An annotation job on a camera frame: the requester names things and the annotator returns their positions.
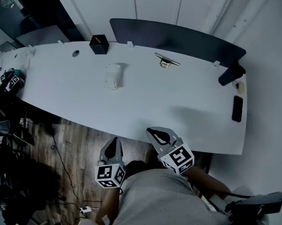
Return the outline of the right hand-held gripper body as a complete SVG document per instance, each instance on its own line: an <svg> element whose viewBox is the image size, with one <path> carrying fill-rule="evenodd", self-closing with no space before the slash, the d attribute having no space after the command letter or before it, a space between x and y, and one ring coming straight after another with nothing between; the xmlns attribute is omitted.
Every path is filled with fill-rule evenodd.
<svg viewBox="0 0 282 225"><path fill-rule="evenodd" d="M146 129L146 134L157 152L157 158L164 167L175 174L182 175L194 165L194 154L189 145L184 143L173 130L164 127L151 127L151 129L166 132L170 136L169 143L159 145Z"/></svg>

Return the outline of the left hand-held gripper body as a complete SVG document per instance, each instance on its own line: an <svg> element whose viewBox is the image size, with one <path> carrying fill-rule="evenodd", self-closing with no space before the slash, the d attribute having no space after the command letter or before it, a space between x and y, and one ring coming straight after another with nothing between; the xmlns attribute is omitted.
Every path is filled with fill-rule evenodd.
<svg viewBox="0 0 282 225"><path fill-rule="evenodd" d="M119 143L117 157L107 158L105 156L106 145L100 151L99 161L95 167L95 181L103 188L120 188L125 179L126 172L122 160L123 150L120 139Z"/></svg>

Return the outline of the white plastic cup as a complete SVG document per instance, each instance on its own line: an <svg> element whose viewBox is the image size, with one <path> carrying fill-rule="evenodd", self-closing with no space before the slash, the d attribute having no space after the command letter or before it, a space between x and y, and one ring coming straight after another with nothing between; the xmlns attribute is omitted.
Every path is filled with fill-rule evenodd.
<svg viewBox="0 0 282 225"><path fill-rule="evenodd" d="M119 64L108 64L105 67L103 87L110 90L116 90L118 88L121 71L121 66Z"/></svg>

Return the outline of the person's left forearm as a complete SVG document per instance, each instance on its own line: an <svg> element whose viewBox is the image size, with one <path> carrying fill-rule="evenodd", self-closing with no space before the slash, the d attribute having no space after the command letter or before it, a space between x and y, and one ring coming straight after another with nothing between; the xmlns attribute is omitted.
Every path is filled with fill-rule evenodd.
<svg viewBox="0 0 282 225"><path fill-rule="evenodd" d="M103 218L107 216L112 225L119 213L119 194L118 188L109 188L106 190L106 194L101 203L101 206L96 214L95 222L98 225L105 225Z"/></svg>

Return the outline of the person's right forearm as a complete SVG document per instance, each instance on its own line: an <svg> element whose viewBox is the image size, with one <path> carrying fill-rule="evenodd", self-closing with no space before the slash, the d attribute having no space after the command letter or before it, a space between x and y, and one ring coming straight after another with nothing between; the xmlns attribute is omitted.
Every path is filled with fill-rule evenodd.
<svg viewBox="0 0 282 225"><path fill-rule="evenodd" d="M190 169L186 170L185 175L189 182L199 189L207 200L209 200L213 195L218 195L221 199L225 199L227 196L226 194L217 193L215 190L227 193L231 192L225 184L206 174L198 167L192 166Z"/></svg>

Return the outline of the person's grey shirt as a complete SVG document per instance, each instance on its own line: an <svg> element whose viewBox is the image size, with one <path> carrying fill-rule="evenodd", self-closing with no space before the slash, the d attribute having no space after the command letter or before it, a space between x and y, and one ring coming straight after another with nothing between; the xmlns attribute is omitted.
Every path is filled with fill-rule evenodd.
<svg viewBox="0 0 282 225"><path fill-rule="evenodd" d="M186 178L166 169L132 175L122 190L112 225L229 225L224 214L194 194Z"/></svg>

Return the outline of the black smartphone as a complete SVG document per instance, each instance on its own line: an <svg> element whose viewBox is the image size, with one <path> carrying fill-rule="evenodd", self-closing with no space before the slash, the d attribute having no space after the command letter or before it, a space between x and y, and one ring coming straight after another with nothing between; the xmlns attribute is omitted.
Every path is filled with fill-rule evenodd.
<svg viewBox="0 0 282 225"><path fill-rule="evenodd" d="M233 100L232 120L235 122L241 122L243 111L243 99L239 96L235 96Z"/></svg>

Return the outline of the black bottle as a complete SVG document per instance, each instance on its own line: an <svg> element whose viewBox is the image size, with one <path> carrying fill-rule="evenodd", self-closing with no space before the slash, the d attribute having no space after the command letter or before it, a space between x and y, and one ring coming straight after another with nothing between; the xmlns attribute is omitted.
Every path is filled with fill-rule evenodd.
<svg viewBox="0 0 282 225"><path fill-rule="evenodd" d="M231 64L227 70L218 78L218 82L225 86L239 78L246 73L246 70L238 63Z"/></svg>

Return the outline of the dark grey desk divider panel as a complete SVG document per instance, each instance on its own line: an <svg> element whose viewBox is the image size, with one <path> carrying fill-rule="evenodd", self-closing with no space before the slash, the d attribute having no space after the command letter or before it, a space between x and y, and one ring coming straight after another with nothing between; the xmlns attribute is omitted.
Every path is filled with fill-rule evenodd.
<svg viewBox="0 0 282 225"><path fill-rule="evenodd" d="M112 18L110 25L116 41L180 53L209 62L219 61L228 68L246 50L212 35L185 27L137 19Z"/></svg>

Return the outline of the black office chair base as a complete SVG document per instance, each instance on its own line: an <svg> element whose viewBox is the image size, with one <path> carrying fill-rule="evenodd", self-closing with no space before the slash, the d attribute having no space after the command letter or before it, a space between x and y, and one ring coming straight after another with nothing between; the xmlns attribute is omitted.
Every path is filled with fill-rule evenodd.
<svg viewBox="0 0 282 225"><path fill-rule="evenodd" d="M27 119L22 118L16 123L10 120L0 120L0 145L15 143L18 147L34 146L33 136L29 133Z"/></svg>

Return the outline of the black square pen holder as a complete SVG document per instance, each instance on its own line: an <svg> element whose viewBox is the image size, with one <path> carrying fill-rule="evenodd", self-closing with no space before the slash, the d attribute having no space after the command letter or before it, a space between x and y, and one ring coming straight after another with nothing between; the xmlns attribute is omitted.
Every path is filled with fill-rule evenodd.
<svg viewBox="0 0 282 225"><path fill-rule="evenodd" d="M109 42L104 34L95 35L101 43L95 40L93 37L89 43L90 48L94 52L94 54L107 54L109 49Z"/></svg>

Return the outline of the idle hand-held gripper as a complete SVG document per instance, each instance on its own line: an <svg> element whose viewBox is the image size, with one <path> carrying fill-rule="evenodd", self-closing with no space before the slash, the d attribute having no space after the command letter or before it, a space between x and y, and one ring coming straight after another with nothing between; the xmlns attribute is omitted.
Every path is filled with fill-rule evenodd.
<svg viewBox="0 0 282 225"><path fill-rule="evenodd" d="M7 92L18 93L25 85L26 74L20 69L10 68L0 77L0 88Z"/></svg>

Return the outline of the light grey desk panel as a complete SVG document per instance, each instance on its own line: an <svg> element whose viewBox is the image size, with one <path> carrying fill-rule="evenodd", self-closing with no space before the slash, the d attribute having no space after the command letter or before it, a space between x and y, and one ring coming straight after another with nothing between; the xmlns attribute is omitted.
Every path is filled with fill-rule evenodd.
<svg viewBox="0 0 282 225"><path fill-rule="evenodd" d="M28 32L15 39L24 46L37 46L55 44L58 41L63 43L70 42L57 25L44 27L35 31Z"/></svg>

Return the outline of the dark glass partition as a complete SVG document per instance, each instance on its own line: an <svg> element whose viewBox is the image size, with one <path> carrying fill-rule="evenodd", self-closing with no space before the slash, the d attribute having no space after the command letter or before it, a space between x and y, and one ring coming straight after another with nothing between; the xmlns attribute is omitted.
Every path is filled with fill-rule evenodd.
<svg viewBox="0 0 282 225"><path fill-rule="evenodd" d="M16 37L53 25L70 42L85 40L60 0L0 0L0 29L15 48L25 47Z"/></svg>

